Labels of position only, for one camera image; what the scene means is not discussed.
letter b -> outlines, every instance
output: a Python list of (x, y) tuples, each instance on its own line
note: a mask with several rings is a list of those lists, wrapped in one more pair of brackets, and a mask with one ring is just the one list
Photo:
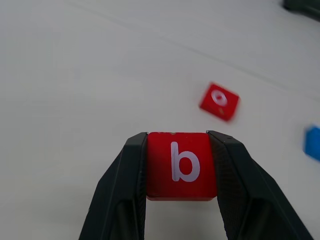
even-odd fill
[[(187, 158), (191, 161), (192, 171), (189, 174), (183, 174), (180, 171), (180, 160)], [(177, 182), (182, 179), (185, 182), (195, 181), (200, 174), (200, 162), (198, 157), (191, 151), (183, 151), (179, 153), (178, 143), (176, 141), (171, 142), (171, 169), (172, 180)]]

blue object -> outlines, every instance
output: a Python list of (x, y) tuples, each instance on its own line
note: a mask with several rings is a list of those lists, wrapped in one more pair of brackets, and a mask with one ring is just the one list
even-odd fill
[(306, 130), (304, 152), (320, 161), (320, 128), (312, 126)]

white table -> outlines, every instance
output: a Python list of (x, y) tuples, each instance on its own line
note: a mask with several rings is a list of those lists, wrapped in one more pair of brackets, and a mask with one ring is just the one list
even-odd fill
[[(5, 0), (0, 236), (77, 239), (98, 180), (139, 132), (234, 136), (320, 239), (320, 23), (265, 0)], [(241, 97), (225, 123), (209, 82)], [(217, 200), (147, 202), (146, 240), (226, 239)]]

letter block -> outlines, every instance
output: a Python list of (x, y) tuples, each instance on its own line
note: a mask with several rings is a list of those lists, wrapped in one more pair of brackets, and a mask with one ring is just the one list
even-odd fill
[(151, 132), (146, 157), (149, 200), (209, 201), (217, 196), (206, 133)]

red block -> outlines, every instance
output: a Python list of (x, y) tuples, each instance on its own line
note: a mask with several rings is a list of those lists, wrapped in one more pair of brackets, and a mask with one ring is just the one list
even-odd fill
[(146, 164), (149, 200), (209, 201), (217, 196), (206, 133), (151, 132)]
[(239, 96), (212, 83), (200, 103), (200, 108), (228, 121), (235, 114)]

